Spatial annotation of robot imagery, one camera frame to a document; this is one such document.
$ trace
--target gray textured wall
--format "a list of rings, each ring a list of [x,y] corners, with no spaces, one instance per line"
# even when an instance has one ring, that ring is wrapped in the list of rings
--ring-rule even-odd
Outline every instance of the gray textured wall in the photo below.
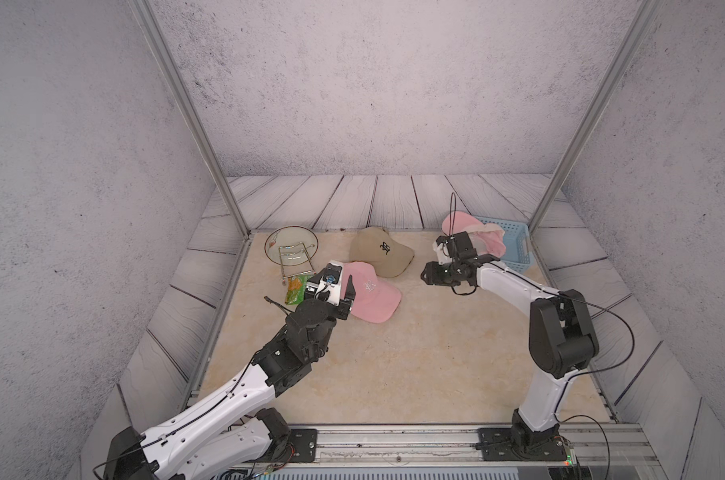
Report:
[[[152,0],[228,175],[550,172],[638,0]]]
[[[725,427],[725,0],[669,0],[565,193]]]
[[[62,478],[213,182],[125,0],[0,2],[0,478]]]

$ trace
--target snack bag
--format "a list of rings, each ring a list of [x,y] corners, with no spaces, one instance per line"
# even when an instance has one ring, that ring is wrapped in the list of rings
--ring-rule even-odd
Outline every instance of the snack bag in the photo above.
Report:
[[[310,275],[295,275],[288,279],[288,293],[285,295],[286,305],[298,305],[304,301],[304,286],[312,278]]]

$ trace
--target white robotic arm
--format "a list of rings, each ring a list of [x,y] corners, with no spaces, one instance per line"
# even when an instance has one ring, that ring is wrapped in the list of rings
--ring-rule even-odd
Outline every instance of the white robotic arm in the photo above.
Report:
[[[584,297],[576,290],[560,292],[534,282],[495,256],[478,256],[465,232],[440,236],[433,248],[438,261],[426,264],[421,275],[425,283],[455,287],[467,281],[501,296],[529,318],[529,351],[538,369],[512,416],[511,453],[525,460],[546,451],[543,446],[551,450],[570,379],[599,352]]]
[[[309,280],[285,326],[229,382],[143,434],[128,427],[113,437],[104,478],[207,480],[246,460],[286,461],[290,428],[274,408],[230,426],[291,388],[325,355],[336,319],[346,320],[355,297],[352,281],[341,297],[342,268],[331,262]]]

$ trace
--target mounting plate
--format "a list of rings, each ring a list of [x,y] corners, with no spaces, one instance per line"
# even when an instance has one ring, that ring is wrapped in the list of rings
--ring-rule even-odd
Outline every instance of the mounting plate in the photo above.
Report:
[[[552,439],[523,453],[513,448],[510,428],[478,428],[477,433],[480,437],[477,449],[486,462],[564,462],[568,458],[561,440]]]
[[[296,449],[290,463],[312,463],[317,453],[317,430],[315,428],[294,428],[290,431],[288,443]]]

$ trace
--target pink baseball cap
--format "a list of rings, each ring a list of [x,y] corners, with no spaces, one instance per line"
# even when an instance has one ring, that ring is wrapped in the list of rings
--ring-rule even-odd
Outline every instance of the pink baseball cap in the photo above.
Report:
[[[349,276],[355,286],[352,314],[371,323],[382,323],[397,310],[403,294],[392,284],[376,276],[373,265],[365,262],[344,264],[341,273],[341,291],[346,292]]]
[[[451,222],[453,222],[453,232],[451,232]],[[443,220],[443,233],[445,235],[457,234],[458,232],[468,232],[469,237],[476,236],[476,239],[482,241],[481,244],[473,245],[477,249],[477,253],[492,254],[501,258],[506,253],[506,245],[504,245],[504,229],[496,224],[483,224],[472,215],[466,212],[454,212],[449,214]]]

